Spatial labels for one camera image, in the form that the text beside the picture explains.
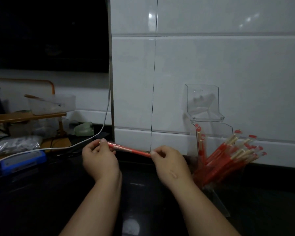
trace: power cord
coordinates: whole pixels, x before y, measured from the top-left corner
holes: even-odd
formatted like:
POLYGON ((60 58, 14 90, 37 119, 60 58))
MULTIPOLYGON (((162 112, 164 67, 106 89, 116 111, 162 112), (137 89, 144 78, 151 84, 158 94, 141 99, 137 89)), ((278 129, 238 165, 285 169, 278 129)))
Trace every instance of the power cord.
MULTIPOLYGON (((109 66, 110 66, 110 61, 108 61, 108 77, 109 77, 109 66)), ((98 132, 98 134, 100 134, 105 126, 105 121, 106 121, 106 117, 107 117, 107 112, 108 112, 108 107, 109 107, 109 102, 110 102, 110 81, 108 79, 108 103, 107 103, 107 108, 106 108, 106 113, 105 113, 105 118, 104 118, 104 122, 103 122, 103 126, 102 126, 102 129, 98 132)), ((64 149, 70 149, 70 148, 73 148, 81 143, 84 143, 84 142, 87 142, 89 141, 90 139, 92 139, 93 137, 97 136, 98 134, 82 141, 82 142, 79 142, 77 144, 74 144, 73 146, 70 146, 70 147, 55 147, 55 148, 42 148, 42 149, 34 149, 34 150, 30 150, 30 151, 25 151, 25 152, 19 152, 19 153, 15 153, 15 154, 12 154, 12 155, 9 155, 7 157, 4 157, 2 159, 0 159, 0 161, 3 161, 5 159, 8 159, 10 157, 13 157, 13 156, 17 156, 17 155, 21 155, 21 154, 25 154, 25 153, 30 153, 30 152, 37 152, 37 151, 44 151, 44 150, 54 150, 54 149, 57 149, 57 150, 64 150, 64 149)))

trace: black countertop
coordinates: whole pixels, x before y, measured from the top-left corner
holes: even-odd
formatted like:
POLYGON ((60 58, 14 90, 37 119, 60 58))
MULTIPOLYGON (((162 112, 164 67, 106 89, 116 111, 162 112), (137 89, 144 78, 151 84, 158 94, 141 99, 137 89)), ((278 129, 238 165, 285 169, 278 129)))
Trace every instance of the black countertop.
MULTIPOLYGON (((117 158, 123 183, 114 234, 136 235, 139 226, 138 235, 187 235, 177 202, 151 159, 121 152, 117 158)), ((229 221, 242 235, 295 235, 295 191, 267 187, 266 180, 260 187, 251 183, 262 169, 247 167, 229 221)), ((81 156, 0 177, 0 235, 58 235, 93 185, 81 156)))

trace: plastic bin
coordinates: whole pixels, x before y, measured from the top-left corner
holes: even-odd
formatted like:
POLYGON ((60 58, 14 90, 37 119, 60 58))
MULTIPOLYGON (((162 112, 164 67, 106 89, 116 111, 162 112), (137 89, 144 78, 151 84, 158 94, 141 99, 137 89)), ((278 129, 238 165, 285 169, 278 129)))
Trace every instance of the plastic bin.
POLYGON ((65 113, 75 110, 75 95, 53 94, 38 96, 43 100, 29 98, 29 106, 34 115, 65 113))

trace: clear plastic bag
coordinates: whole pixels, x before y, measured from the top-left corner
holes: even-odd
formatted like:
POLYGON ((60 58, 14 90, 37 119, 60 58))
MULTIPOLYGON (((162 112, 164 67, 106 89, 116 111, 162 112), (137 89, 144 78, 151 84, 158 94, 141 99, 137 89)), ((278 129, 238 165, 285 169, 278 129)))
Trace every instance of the clear plastic bag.
POLYGON ((42 137, 26 136, 20 138, 3 138, 0 140, 0 155, 14 154, 40 148, 42 137))

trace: bundle of chopsticks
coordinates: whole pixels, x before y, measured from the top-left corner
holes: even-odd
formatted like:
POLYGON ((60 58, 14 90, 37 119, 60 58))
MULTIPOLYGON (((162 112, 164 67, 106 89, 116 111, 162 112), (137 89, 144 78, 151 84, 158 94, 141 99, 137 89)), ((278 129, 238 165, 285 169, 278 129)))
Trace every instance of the bundle of chopsticks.
POLYGON ((242 132, 234 131, 209 157, 206 155, 206 135, 201 127, 196 124, 198 167, 193 174, 193 179, 200 187, 209 183, 221 182, 232 172, 243 168, 250 162, 267 153, 262 146, 252 145, 256 140, 255 135, 249 135, 244 141, 237 140, 242 132))

